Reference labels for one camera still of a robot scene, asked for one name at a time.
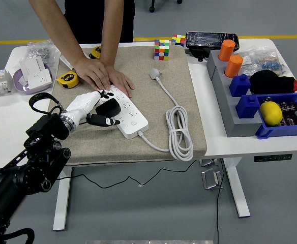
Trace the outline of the person's right hand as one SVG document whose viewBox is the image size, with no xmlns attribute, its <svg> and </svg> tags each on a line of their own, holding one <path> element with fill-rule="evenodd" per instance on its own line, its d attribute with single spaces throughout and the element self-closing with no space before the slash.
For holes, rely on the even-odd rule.
<svg viewBox="0 0 297 244">
<path fill-rule="evenodd" d="M 94 90 L 110 90 L 110 80 L 104 65 L 97 59 L 85 56 L 70 62 L 80 78 L 86 81 Z"/>
</svg>

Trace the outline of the person's left hand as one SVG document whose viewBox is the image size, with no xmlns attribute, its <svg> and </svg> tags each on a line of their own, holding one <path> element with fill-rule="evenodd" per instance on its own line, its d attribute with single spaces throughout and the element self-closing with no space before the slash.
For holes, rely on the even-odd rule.
<svg viewBox="0 0 297 244">
<path fill-rule="evenodd" d="M 105 69 L 109 81 L 129 98 L 132 98 L 132 91 L 135 89 L 132 81 L 124 73 L 117 71 L 113 66 L 106 66 Z"/>
</svg>

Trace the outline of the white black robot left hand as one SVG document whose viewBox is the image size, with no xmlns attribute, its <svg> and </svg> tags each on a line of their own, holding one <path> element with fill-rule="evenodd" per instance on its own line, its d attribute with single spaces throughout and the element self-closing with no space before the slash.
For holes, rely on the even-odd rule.
<svg viewBox="0 0 297 244">
<path fill-rule="evenodd" d="M 78 95 L 67 107 L 66 111 L 60 115 L 60 118 L 70 131 L 75 131 L 82 119 L 90 125 L 99 127 L 109 127 L 119 125 L 120 121 L 103 115 L 90 114 L 93 107 L 101 98 L 108 99 L 113 96 L 106 90 L 93 91 L 86 94 Z"/>
</svg>

